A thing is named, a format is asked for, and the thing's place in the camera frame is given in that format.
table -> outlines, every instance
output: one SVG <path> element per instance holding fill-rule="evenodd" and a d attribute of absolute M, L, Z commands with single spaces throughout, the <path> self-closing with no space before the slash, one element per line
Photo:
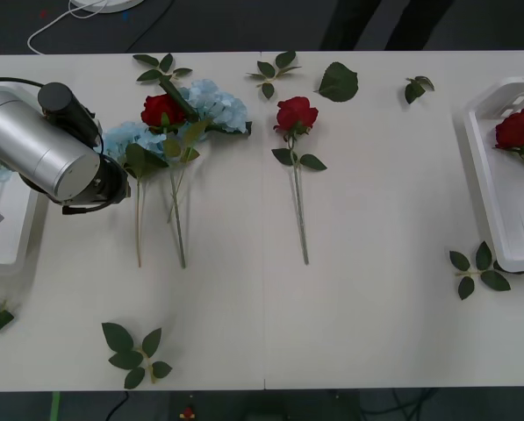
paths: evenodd
<path fill-rule="evenodd" d="M 460 110 L 524 75 L 524 52 L 301 53 L 266 102 L 243 75 L 275 55 L 175 55 L 194 69 L 184 84 L 213 79 L 254 121 L 249 139 L 200 151 L 184 271 L 162 180 L 147 190 L 141 269 L 133 201 L 86 217 L 39 204 L 25 270 L 0 278 L 0 298 L 18 307 L 0 335 L 0 390 L 121 389 L 106 321 L 138 339 L 163 327 L 158 356 L 174 371 L 140 389 L 524 385 L 524 277 L 508 293 L 477 282 L 461 302 L 448 259 L 490 241 Z M 332 61 L 359 74 L 348 103 L 313 93 Z M 137 120 L 160 93 L 133 83 L 141 70 L 126 55 L 0 57 L 0 75 L 67 83 L 104 128 Z M 405 79 L 416 75 L 436 91 L 408 107 Z M 302 174 L 308 267 L 291 174 L 270 151 L 283 144 L 276 102 L 291 96 L 319 109 L 298 147 L 328 166 Z"/>

artificial rose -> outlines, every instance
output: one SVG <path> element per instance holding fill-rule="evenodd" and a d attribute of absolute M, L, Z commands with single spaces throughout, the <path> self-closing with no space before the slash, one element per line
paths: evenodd
<path fill-rule="evenodd" d="M 145 110 L 141 112 L 140 118 L 147 125 L 160 127 L 163 113 L 166 113 L 171 125 L 179 125 L 185 121 L 183 110 L 168 94 L 147 96 Z"/>
<path fill-rule="evenodd" d="M 496 140 L 499 149 L 524 146 L 524 109 L 496 125 Z"/>
<path fill-rule="evenodd" d="M 277 123 L 274 130 L 279 129 L 284 132 L 294 131 L 298 134 L 306 133 L 312 129 L 312 125 L 318 116 L 318 110 L 311 108 L 311 103 L 304 96 L 295 96 L 287 101 L 277 103 L 280 108 L 277 113 Z"/>

white basket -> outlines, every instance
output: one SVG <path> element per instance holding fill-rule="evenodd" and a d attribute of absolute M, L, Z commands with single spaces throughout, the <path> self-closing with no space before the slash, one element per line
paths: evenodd
<path fill-rule="evenodd" d="M 524 77 L 509 77 L 488 89 L 464 111 L 493 245 L 500 266 L 524 270 L 524 161 L 494 149 L 495 127 L 524 108 Z"/>

white plastic tray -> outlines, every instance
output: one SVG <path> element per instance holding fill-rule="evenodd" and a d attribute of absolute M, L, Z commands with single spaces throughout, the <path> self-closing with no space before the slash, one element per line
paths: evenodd
<path fill-rule="evenodd" d="M 0 274 L 18 272 L 24 265 L 37 195 L 16 173 L 0 182 Z"/>
<path fill-rule="evenodd" d="M 524 108 L 524 77 L 510 77 L 489 88 L 464 111 L 482 199 L 498 262 L 524 270 L 524 161 L 494 149 L 495 127 Z"/>

floor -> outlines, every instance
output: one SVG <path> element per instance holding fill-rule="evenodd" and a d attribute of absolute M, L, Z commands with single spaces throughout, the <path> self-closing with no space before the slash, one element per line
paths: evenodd
<path fill-rule="evenodd" d="M 66 17 L 33 45 L 45 54 L 316 50 L 334 10 L 334 2 L 317 0 L 174 0 L 167 15 L 135 42 L 169 1 L 146 0 L 128 13 L 88 20 Z M 356 49 L 383 49 L 406 4 L 407 0 L 383 0 Z M 66 8 L 67 0 L 0 0 L 0 54 L 30 54 L 27 38 Z M 456 0 L 426 49 L 524 49 L 524 0 Z M 419 391 L 399 393 L 405 400 Z M 260 406 L 285 409 L 291 420 L 359 419 L 357 394 L 341 391 L 337 396 L 327 390 L 198 392 L 193 397 L 188 392 L 131 392 L 112 421 L 176 420 L 189 402 L 195 404 L 199 421 L 270 421 L 246 417 Z M 64 393 L 59 419 L 104 420 L 122 397 L 121 392 Z M 48 419 L 50 404 L 50 393 L 0 393 L 0 421 Z M 365 410 L 393 404 L 388 389 L 361 393 Z M 368 419 L 395 421 L 404 416 L 395 412 Z M 524 388 L 443 389 L 424 405 L 421 419 L 524 421 Z"/>

